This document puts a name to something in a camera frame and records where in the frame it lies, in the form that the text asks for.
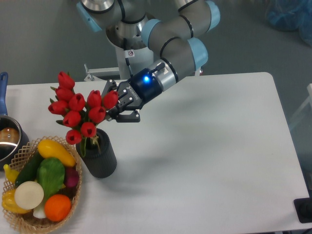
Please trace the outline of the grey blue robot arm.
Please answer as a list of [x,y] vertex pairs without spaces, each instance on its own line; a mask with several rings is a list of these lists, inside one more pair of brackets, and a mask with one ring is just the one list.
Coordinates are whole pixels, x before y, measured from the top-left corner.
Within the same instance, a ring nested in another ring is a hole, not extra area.
[[148,20],[140,37],[159,59],[145,66],[125,81],[109,81],[105,96],[114,95],[106,119],[139,122],[143,105],[199,70],[208,61],[208,52],[198,36],[215,28],[220,11],[211,0],[178,0],[179,15],[169,22]]

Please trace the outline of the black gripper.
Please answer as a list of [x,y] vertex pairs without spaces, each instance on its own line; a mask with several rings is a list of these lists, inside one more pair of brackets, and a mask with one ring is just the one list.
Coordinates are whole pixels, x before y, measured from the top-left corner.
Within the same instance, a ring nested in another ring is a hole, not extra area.
[[105,120],[115,120],[118,123],[138,123],[140,122],[140,113],[143,105],[156,98],[162,93],[160,83],[153,72],[156,70],[145,68],[136,75],[121,83],[114,79],[107,80],[101,97],[105,97],[110,91],[116,90],[119,103],[117,108],[109,110]]

